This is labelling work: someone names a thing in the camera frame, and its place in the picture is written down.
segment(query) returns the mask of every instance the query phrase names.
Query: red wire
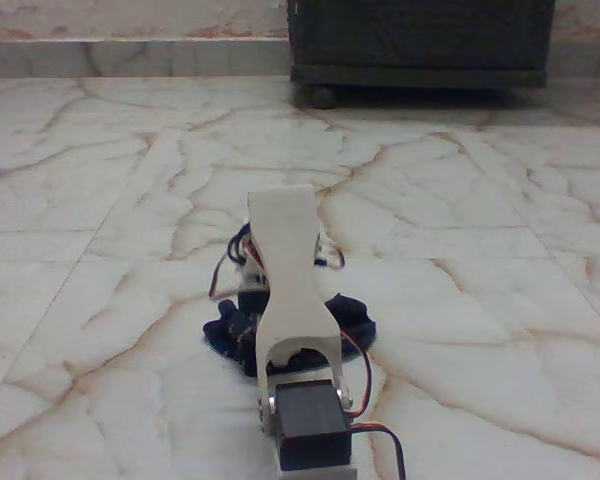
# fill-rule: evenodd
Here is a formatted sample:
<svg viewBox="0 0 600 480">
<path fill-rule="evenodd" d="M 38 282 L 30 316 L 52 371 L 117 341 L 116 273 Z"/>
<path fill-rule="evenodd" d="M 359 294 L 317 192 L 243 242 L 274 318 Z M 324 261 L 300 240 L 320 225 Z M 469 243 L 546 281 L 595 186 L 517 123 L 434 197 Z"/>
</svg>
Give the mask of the red wire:
<svg viewBox="0 0 600 480">
<path fill-rule="evenodd" d="M 407 480 L 407 472 L 404 465 L 404 453 L 398 436 L 386 425 L 377 422 L 354 423 L 351 425 L 351 433 L 382 432 L 391 436 L 396 447 L 396 460 L 398 463 L 398 479 Z"/>
<path fill-rule="evenodd" d="M 264 265 L 262 263 L 262 259 L 260 258 L 260 254 L 256 249 L 255 245 L 251 242 L 251 240 L 247 240 L 244 242 L 244 248 L 247 249 L 249 254 L 253 257 L 253 259 L 260 265 L 260 268 L 264 269 Z"/>
<path fill-rule="evenodd" d="M 360 408 L 358 408 L 357 410 L 345 411 L 348 417 L 358 418 L 367 410 L 367 407 L 369 406 L 369 400 L 371 399 L 371 362 L 369 361 L 369 356 L 367 355 L 367 352 L 360 348 L 360 346 L 356 342 L 354 342 L 349 335 L 347 335 L 343 331 L 340 331 L 340 333 L 351 345 L 353 345 L 356 348 L 356 350 L 358 350 L 358 353 L 360 353 L 360 355 L 364 359 L 364 366 L 367 370 L 367 386 L 365 387 L 364 395 L 362 396 L 362 405 L 360 405 Z"/>
</svg>

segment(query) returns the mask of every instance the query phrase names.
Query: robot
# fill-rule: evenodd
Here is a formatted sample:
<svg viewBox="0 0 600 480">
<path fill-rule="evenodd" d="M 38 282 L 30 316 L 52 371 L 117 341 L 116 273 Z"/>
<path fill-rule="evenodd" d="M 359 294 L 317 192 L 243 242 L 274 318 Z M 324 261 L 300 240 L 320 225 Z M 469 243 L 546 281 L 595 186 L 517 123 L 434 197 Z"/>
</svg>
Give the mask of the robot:
<svg viewBox="0 0 600 480">
<path fill-rule="evenodd" d="M 260 419 L 263 432 L 274 440 L 278 478 L 356 480 L 352 435 L 381 431 L 394 439 L 398 478 L 405 479 L 398 437 L 381 424 L 354 423 L 369 403 L 371 365 L 364 349 L 341 331 L 318 293 L 314 265 L 339 270 L 344 256 L 319 235 L 313 187 L 251 192 L 248 207 L 249 222 L 229 242 L 214 271 L 209 296 L 219 300 L 237 293 L 241 309 L 252 317 Z M 218 271 L 227 258 L 238 265 L 242 282 L 237 291 L 219 293 Z M 367 388 L 355 410 L 343 375 L 343 338 L 363 356 L 367 371 Z M 279 383 L 268 374 L 268 367 L 285 367 L 307 350 L 326 359 L 331 379 L 286 378 Z"/>
</svg>

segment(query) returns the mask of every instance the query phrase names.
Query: wall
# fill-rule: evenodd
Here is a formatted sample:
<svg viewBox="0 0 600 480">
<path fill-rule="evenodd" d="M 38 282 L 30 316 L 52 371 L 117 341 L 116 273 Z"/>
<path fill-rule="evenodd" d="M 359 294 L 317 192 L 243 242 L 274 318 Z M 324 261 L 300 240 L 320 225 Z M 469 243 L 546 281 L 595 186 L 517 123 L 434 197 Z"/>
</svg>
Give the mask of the wall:
<svg viewBox="0 0 600 480">
<path fill-rule="evenodd" d="M 554 41 L 600 43 L 600 0 L 557 0 Z M 285 37 L 284 0 L 0 0 L 0 41 Z"/>
</svg>

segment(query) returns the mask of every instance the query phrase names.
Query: wire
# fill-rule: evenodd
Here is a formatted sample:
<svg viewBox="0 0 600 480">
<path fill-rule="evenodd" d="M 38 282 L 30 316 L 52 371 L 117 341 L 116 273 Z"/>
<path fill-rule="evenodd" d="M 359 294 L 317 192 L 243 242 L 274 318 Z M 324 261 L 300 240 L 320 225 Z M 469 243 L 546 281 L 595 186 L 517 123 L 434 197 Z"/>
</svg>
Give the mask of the wire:
<svg viewBox="0 0 600 480">
<path fill-rule="evenodd" d="M 351 433 L 368 433 L 368 432 L 383 432 L 389 434 L 393 439 L 396 447 L 396 460 L 398 464 L 398 479 L 407 480 L 407 472 L 404 466 L 404 453 L 402 452 L 402 444 L 398 436 L 393 433 L 387 426 L 377 422 L 354 423 L 351 425 Z"/>
<path fill-rule="evenodd" d="M 251 233 L 251 224 L 245 223 L 242 227 L 240 227 L 238 233 L 231 237 L 231 240 L 229 240 L 229 244 L 227 245 L 227 257 L 229 257 L 232 262 L 237 263 L 238 265 L 244 265 L 247 263 L 247 259 L 240 252 L 240 245 L 242 243 L 242 239 L 248 233 Z"/>
<path fill-rule="evenodd" d="M 358 408 L 357 410 L 345 411 L 349 418 L 358 418 L 367 410 L 367 407 L 369 406 L 369 400 L 371 399 L 371 362 L 369 361 L 369 356 L 367 355 L 367 352 L 360 348 L 360 346 L 356 342 L 354 342 L 349 335 L 347 335 L 343 331 L 340 331 L 340 334 L 347 340 L 347 342 L 349 342 L 356 348 L 356 350 L 358 350 L 358 353 L 360 353 L 360 355 L 364 359 L 364 366 L 367 370 L 367 386 L 365 387 L 364 395 L 362 396 L 362 405 L 360 405 L 360 408 Z"/>
</svg>

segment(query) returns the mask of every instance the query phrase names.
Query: marble floor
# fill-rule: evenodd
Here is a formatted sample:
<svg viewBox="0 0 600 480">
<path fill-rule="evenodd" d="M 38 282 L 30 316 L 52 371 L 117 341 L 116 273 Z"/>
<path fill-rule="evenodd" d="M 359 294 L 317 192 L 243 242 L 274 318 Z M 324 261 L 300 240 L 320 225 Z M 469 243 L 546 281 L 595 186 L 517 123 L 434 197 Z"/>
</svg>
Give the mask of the marble floor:
<svg viewBox="0 0 600 480">
<path fill-rule="evenodd" d="M 412 480 L 600 480 L 600 80 L 294 109 L 287 81 L 0 80 L 0 480 L 263 480 L 202 341 L 246 193 L 311 183 Z M 222 281 L 232 282 L 231 272 Z M 346 365 L 354 398 L 364 369 Z M 361 480 L 396 478 L 381 436 Z"/>
</svg>

